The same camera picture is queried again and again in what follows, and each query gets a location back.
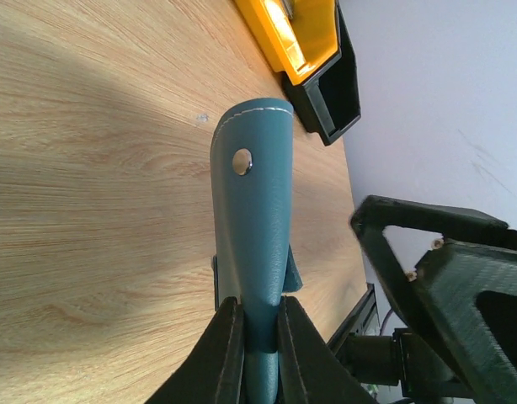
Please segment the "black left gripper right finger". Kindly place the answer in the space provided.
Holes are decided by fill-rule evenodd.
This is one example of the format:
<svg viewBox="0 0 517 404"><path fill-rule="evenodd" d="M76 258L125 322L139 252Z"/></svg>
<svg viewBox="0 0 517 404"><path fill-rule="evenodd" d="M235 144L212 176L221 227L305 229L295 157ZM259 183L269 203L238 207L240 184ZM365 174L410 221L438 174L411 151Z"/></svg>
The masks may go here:
<svg viewBox="0 0 517 404"><path fill-rule="evenodd" d="M299 300L281 299L277 320L284 403L374 403L337 361Z"/></svg>

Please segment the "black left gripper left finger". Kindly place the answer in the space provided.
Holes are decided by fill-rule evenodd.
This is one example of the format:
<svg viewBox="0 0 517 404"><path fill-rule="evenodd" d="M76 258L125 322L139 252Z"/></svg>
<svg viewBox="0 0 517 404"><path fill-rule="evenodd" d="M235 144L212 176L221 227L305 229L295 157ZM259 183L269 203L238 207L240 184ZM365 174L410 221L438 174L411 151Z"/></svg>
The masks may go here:
<svg viewBox="0 0 517 404"><path fill-rule="evenodd" d="M188 358L147 402L239 403L243 359L243 308L235 297L227 297Z"/></svg>

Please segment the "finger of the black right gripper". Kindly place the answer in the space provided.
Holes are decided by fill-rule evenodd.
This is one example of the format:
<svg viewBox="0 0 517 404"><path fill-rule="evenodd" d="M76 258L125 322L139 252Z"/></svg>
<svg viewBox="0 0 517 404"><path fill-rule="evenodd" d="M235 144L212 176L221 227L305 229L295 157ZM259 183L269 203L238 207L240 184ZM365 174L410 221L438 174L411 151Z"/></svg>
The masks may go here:
<svg viewBox="0 0 517 404"><path fill-rule="evenodd" d="M517 403L517 231L477 210L368 196L350 225L392 308L478 403ZM406 275L384 230L439 233Z"/></svg>

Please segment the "teal leather card holder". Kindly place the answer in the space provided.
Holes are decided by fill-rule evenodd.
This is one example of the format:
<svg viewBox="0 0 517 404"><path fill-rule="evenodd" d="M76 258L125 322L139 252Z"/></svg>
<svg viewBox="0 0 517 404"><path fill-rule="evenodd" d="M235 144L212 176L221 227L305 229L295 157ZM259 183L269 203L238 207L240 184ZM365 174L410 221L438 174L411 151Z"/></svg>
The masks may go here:
<svg viewBox="0 0 517 404"><path fill-rule="evenodd" d="M243 307L249 403L273 403L278 394L276 322L292 265L293 114L284 99L242 102L220 118L211 142L217 292Z"/></svg>

